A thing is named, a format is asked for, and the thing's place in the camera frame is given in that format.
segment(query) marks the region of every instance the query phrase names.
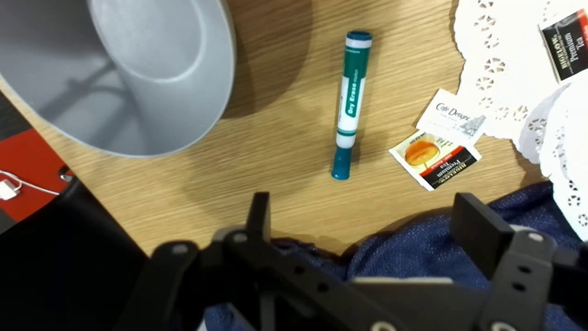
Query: white cable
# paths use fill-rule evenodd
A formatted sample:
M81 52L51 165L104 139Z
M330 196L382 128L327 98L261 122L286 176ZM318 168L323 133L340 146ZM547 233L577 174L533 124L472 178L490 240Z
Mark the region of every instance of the white cable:
M14 181L18 181L16 190L20 190L22 185L27 185L27 187L36 189L36 190L42 190L42 192L46 192L46 194L58 194L58 190L35 185L33 181L25 181L25 179L18 178L16 174L13 174L13 172L9 172L9 170L0 168L0 174L11 178L11 179L14 179Z

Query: red object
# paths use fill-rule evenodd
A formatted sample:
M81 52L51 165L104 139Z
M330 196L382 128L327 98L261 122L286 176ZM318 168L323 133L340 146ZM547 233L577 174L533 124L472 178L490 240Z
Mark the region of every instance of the red object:
M66 187L66 181L58 178L58 168L62 165L64 161L33 128L14 133L7 139L0 139L0 168L13 172L25 181L51 190L62 190ZM0 200L0 209L18 222L53 198L55 194L22 185L18 196L11 200Z

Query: blue fabric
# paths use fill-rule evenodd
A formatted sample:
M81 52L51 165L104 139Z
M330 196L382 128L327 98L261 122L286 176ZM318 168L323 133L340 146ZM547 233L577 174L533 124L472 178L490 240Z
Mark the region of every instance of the blue fabric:
M558 246L578 249L582 242L555 205L551 189L553 187L547 181L534 183L498 198L488 205L510 224L534 227L551 235ZM487 288L488 284L463 247L452 240L448 233L448 214L444 212L417 216L395 233L365 238L356 251L345 258L345 264L325 257L325 253L312 244L281 240L277 246L283 251L301 253L341 281L356 275L446 275L466 286ZM549 304L545 323L547 328L580 328L555 304ZM209 331L242 328L233 314L222 304L205 310L205 325Z

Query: marker cap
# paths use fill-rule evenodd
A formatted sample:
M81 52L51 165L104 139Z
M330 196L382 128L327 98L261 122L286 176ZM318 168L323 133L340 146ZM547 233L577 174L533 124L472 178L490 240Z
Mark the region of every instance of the marker cap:
M336 146L330 176L336 179L347 179L349 178L349 167L351 167L351 150L352 148L341 148Z

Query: black metal frame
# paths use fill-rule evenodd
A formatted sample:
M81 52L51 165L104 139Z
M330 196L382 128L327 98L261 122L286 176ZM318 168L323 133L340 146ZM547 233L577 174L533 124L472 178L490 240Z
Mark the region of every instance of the black metal frame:
M586 249L556 247L533 229L514 231L468 192L455 194L450 229L492 279L490 290L446 281L340 282L295 253L279 253L268 235L270 194L255 192L246 225L218 233L207 247L161 244L117 331L193 331L215 303L231 303L253 328L376 331L542 328L547 301L569 312L588 306Z

